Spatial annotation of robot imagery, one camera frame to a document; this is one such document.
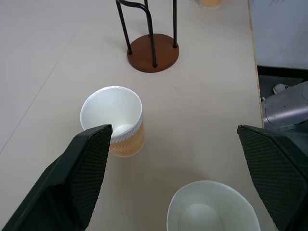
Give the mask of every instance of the paper cup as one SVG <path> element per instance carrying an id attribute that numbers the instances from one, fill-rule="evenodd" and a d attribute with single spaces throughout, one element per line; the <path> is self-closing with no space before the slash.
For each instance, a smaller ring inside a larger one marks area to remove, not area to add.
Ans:
<path id="1" fill-rule="evenodd" d="M 222 4 L 223 0 L 200 0 L 199 2 L 205 8 L 217 8 Z"/>
<path id="2" fill-rule="evenodd" d="M 121 157 L 135 155 L 143 146 L 142 103 L 132 90 L 106 87 L 93 93 L 80 112 L 84 130 L 111 124 L 110 150 Z"/>
<path id="3" fill-rule="evenodd" d="M 256 213 L 236 190 L 197 181 L 178 190 L 167 215 L 167 231 L 260 231 Z"/>

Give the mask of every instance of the white table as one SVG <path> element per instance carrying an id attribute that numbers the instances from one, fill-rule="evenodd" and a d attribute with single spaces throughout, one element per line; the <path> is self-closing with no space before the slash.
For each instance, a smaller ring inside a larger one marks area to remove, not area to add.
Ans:
<path id="1" fill-rule="evenodd" d="M 17 107 L 25 114 L 0 154 L 0 228 L 43 170 L 82 131 L 79 112 L 86 98 L 118 85 L 142 100 L 145 143 L 132 158 L 109 154 L 88 231 L 165 230 L 173 194 L 196 180 L 233 187 L 252 204 L 262 230 L 272 231 L 273 222 L 252 184 L 236 134 L 239 124 L 262 126 L 247 1 L 225 0 L 220 8 L 206 10 L 194 0 L 178 0 L 180 56 L 171 68 L 154 74 L 129 65 L 115 1 L 92 0 L 71 7 L 67 2 L 62 7 L 62 2 L 56 2 L 55 9 L 61 11 L 63 22 L 74 21 L 65 37 L 70 40 L 61 48 L 63 53 L 54 54 L 46 81 L 31 80 L 37 83 L 31 94 L 37 95 L 33 101 L 27 95 L 24 109 Z M 87 13 L 80 16 L 82 6 Z M 154 32 L 172 36 L 172 1 L 149 1 L 149 8 Z M 144 12 L 122 9 L 130 41 L 146 34 Z M 36 15 L 35 22 L 45 16 Z M 48 16 L 61 25 L 58 14 Z M 43 52 L 60 49 L 57 45 Z M 5 107 L 14 116 L 13 105 Z"/>

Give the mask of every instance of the wooden base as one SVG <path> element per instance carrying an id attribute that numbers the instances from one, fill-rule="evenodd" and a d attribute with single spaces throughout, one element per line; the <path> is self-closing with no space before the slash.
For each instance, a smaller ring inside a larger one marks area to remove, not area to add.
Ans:
<path id="1" fill-rule="evenodd" d="M 132 67 L 142 72 L 159 72 L 171 67 L 179 57 L 179 46 L 173 48 L 173 38 L 154 34 L 157 67 L 153 67 L 151 42 L 148 35 L 141 36 L 131 44 L 133 54 L 128 54 Z"/>

